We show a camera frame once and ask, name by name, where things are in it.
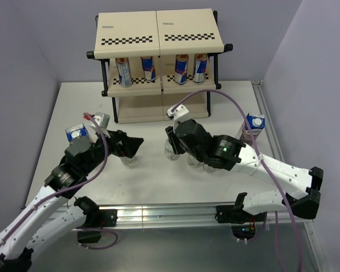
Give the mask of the clear glass bottle green cap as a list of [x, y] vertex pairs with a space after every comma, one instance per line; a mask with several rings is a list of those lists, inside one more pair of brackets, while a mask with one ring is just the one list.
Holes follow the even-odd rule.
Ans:
[[188, 165], [191, 166], [192, 168], [199, 168], [204, 165], [203, 162], [198, 161], [195, 157], [188, 155], [187, 158]]
[[212, 167], [212, 166], [209, 166], [208, 164], [204, 164], [204, 165], [203, 165], [203, 168], [204, 168], [204, 170], [205, 170], [206, 172], [208, 172], [208, 173], [213, 173], [213, 172], [217, 171], [216, 168], [214, 168], [214, 167]]
[[174, 153], [173, 148], [172, 148], [169, 140], [166, 140], [164, 146], [165, 146], [165, 150], [164, 150], [165, 156], [169, 160], [175, 161], [175, 160], [179, 159], [180, 155]]
[[123, 156], [123, 157], [120, 157], [120, 160], [121, 162], [124, 164], [124, 165], [131, 165], [131, 164], [134, 164], [135, 163], [135, 159], [136, 157], [132, 157], [132, 158], [129, 158], [127, 156]]

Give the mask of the blue silver energy drink can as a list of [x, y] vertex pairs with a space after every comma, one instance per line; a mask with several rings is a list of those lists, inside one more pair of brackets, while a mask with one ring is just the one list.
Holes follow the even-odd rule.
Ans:
[[188, 72], [188, 59], [189, 56], [187, 54], [178, 54], [176, 56], [174, 81], [179, 85], [183, 85], [186, 83]]
[[205, 81], [207, 66], [207, 54], [198, 53], [194, 55], [193, 82], [202, 84]]

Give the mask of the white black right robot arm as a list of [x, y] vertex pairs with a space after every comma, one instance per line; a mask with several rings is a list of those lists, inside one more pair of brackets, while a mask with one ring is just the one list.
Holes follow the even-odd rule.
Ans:
[[215, 218], [219, 223], [261, 221], [266, 213], [276, 211], [289, 211], [301, 219], [316, 218], [324, 175], [321, 168], [298, 168], [258, 154], [234, 137], [211, 135], [192, 119], [167, 127], [165, 133], [165, 153], [172, 160], [187, 154], [188, 164], [194, 167], [239, 172], [277, 187], [263, 193], [242, 192], [234, 204], [217, 206]]

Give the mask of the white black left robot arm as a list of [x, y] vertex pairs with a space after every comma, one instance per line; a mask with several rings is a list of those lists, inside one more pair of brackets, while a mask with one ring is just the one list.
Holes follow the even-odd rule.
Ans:
[[64, 234], [98, 224], [99, 207], [88, 197], [79, 197], [64, 214], [47, 220], [89, 182], [97, 166], [105, 166], [109, 155], [133, 158], [143, 142], [121, 130], [107, 130], [96, 142], [88, 136], [74, 138], [32, 202], [0, 232], [0, 271], [28, 271], [32, 261]]

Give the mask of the beige three-tier shelf rack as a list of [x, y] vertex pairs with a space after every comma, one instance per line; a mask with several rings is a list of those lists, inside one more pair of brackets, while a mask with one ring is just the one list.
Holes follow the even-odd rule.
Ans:
[[[196, 118], [211, 114], [210, 90], [221, 89], [218, 57], [230, 52], [218, 29], [218, 13], [210, 8], [190, 10], [105, 12], [96, 17], [94, 50], [87, 58], [99, 61], [103, 81], [102, 96], [112, 101], [113, 119], [118, 124], [162, 121], [167, 109], [191, 92], [206, 92], [187, 103]], [[193, 82], [194, 55], [207, 54], [205, 81]], [[175, 79], [175, 60], [187, 54], [187, 80]], [[144, 78], [141, 57], [152, 56], [156, 79]], [[122, 87], [116, 58], [128, 58], [132, 85]]]

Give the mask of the blue Fontana juice carton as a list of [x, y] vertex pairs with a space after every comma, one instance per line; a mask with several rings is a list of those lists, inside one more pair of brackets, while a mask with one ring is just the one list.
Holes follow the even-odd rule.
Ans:
[[69, 142], [78, 137], [88, 137], [88, 131], [83, 124], [75, 125], [65, 129], [66, 137]]

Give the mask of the blue purple berry juice carton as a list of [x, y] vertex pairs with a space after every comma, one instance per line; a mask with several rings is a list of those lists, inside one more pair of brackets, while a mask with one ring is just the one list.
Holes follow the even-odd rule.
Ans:
[[250, 129], [248, 129], [246, 122], [244, 121], [236, 134], [236, 138], [252, 146], [253, 142], [251, 135], [254, 140], [256, 140], [259, 134], [263, 131], [265, 127], [265, 116], [263, 114], [248, 113], [246, 119], [250, 124]]

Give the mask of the aluminium mounting rail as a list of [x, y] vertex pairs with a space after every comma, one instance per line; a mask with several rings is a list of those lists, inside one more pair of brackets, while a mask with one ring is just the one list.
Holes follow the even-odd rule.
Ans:
[[100, 205], [103, 226], [116, 230], [220, 226], [216, 207], [231, 202]]

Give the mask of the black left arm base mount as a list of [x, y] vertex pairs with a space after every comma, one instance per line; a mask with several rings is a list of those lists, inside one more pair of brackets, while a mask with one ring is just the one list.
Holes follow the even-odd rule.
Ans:
[[[75, 227], [78, 245], [88, 250], [104, 250], [115, 246], [118, 242], [118, 234], [112, 230], [117, 223], [116, 209], [100, 209], [85, 217], [81, 226]], [[114, 240], [106, 246], [94, 246], [105, 234], [111, 234]]]

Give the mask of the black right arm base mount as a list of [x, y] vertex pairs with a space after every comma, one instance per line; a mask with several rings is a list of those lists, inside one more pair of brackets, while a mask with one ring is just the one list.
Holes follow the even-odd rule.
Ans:
[[266, 221], [266, 212], [251, 215], [243, 210], [235, 209], [234, 205], [216, 206], [215, 220], [220, 224], [231, 224], [235, 238], [249, 240], [255, 237], [256, 223]]

